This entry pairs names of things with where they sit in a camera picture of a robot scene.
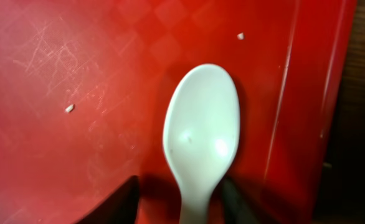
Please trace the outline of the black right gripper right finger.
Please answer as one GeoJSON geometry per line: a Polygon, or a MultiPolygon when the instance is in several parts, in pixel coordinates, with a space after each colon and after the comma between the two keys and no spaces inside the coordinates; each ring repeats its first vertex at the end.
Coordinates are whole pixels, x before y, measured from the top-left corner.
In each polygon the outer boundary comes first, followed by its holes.
{"type": "Polygon", "coordinates": [[[225,224],[257,224],[257,217],[231,179],[221,183],[225,224]]]}

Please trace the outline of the white plastic spoon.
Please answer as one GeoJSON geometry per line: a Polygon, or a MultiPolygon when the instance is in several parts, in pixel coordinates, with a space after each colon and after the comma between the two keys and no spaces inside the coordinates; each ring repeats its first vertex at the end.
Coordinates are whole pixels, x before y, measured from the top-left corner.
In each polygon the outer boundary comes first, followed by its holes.
{"type": "Polygon", "coordinates": [[[237,89],[228,72],[205,63],[177,85],[166,112],[163,152],[181,194],[180,223],[207,222],[211,195],[229,170],[240,137],[237,89]]]}

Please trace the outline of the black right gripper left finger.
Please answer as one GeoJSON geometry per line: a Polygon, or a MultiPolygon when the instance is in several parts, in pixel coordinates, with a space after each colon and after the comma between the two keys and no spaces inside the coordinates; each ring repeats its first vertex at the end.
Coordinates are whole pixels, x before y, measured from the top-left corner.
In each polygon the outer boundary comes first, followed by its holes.
{"type": "Polygon", "coordinates": [[[134,224],[139,201],[139,179],[132,175],[76,224],[134,224]]]}

